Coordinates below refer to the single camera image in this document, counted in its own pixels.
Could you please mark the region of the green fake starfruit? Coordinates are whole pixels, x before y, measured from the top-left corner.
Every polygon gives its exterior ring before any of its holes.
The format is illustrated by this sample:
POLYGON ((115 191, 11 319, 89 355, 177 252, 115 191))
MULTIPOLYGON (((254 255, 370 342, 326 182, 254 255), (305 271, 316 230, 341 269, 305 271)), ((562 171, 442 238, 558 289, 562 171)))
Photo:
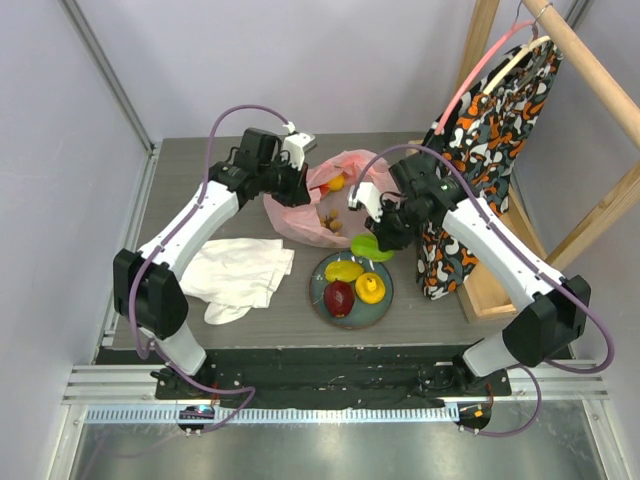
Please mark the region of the green fake starfruit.
POLYGON ((351 252, 359 257, 366 258, 373 262, 386 262, 393 258, 393 250, 382 251, 378 240, 373 234, 358 234, 351 239, 351 252))

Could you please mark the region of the pink plastic bag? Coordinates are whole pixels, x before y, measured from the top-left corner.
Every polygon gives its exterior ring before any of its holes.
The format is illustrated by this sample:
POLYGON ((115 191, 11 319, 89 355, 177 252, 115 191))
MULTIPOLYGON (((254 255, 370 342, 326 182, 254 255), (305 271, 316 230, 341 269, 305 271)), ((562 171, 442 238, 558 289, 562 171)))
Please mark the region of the pink plastic bag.
POLYGON ((277 233, 305 245, 321 248, 346 249, 351 239, 365 234, 365 220, 368 213, 364 208, 351 211, 347 206, 347 195, 363 168, 373 159, 374 154, 367 150, 345 151, 307 171, 307 188, 311 202, 299 207, 284 207, 270 195, 263 196, 263 204, 269 220, 277 233), (329 192, 324 197, 313 188, 326 184, 339 174, 346 180, 342 190, 329 192), (332 209, 339 212, 343 223, 342 236, 335 236, 320 224, 318 215, 332 209))

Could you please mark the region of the yellow fake starfruit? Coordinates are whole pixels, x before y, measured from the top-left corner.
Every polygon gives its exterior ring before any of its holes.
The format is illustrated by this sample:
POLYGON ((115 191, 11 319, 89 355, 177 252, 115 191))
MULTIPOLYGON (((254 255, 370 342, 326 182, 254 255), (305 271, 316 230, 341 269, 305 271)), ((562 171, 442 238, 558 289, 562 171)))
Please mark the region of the yellow fake starfruit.
POLYGON ((361 264, 354 261, 338 260, 332 261, 326 266, 324 276, 328 282, 351 283, 363 273, 364 268, 361 264))

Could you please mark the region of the red fake apple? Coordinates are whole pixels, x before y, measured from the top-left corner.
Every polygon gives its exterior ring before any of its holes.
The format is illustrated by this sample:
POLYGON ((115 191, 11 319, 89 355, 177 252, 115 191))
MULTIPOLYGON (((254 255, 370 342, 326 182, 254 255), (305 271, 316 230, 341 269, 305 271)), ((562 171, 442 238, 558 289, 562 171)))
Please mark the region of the red fake apple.
POLYGON ((329 283, 323 292, 323 303, 332 317, 349 315, 355 304, 353 287, 340 280, 329 283))

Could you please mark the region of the fake watermelon slice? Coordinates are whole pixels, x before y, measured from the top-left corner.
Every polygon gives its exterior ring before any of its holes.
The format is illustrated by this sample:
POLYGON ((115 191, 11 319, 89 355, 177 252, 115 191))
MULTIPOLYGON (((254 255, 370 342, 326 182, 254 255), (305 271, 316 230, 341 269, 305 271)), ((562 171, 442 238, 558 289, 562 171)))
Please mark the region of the fake watermelon slice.
POLYGON ((316 191, 317 193, 320 194, 321 197, 324 197, 330 192, 330 188, 327 184, 322 184, 313 188, 313 191, 316 191))

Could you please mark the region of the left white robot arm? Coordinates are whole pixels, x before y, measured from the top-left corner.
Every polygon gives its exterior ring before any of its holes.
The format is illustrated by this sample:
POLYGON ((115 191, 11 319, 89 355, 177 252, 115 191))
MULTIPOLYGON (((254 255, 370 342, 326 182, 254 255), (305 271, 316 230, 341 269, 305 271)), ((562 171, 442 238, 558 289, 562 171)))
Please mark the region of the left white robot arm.
POLYGON ((113 260, 115 311, 136 338, 147 337, 180 371, 178 386, 190 398, 205 397, 213 375, 187 325, 189 306, 179 281, 210 237, 258 195, 269 194, 287 207, 309 204, 305 156, 314 143, 307 133, 279 138, 247 129, 226 160, 207 168, 193 198, 154 239, 136 251, 121 250, 113 260))

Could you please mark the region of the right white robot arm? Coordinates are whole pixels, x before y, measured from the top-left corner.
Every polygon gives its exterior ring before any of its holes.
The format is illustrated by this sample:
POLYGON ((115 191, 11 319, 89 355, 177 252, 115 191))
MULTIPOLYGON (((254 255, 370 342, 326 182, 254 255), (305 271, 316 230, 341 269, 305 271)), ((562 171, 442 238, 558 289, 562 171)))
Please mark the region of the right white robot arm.
POLYGON ((350 208, 364 207, 366 227, 383 251, 408 246, 420 226, 440 226, 467 247, 499 281, 516 309, 499 333, 467 348, 451 380, 472 395, 494 372, 521 364, 535 367, 578 339, 585 330, 591 288, 580 276, 566 278, 539 258, 493 213, 460 175, 443 178, 414 154, 391 169, 400 200, 387 200, 373 183, 359 179, 349 193, 350 208))

